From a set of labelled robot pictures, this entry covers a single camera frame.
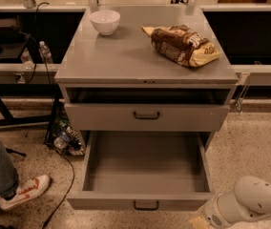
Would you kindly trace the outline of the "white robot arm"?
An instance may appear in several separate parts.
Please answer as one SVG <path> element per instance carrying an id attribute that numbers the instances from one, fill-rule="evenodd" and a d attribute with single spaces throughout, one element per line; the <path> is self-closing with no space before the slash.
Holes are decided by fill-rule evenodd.
<path id="1" fill-rule="evenodd" d="M 210 198 L 189 219 L 192 229 L 228 229 L 239 222 L 271 219 L 271 183 L 252 176 Z"/>

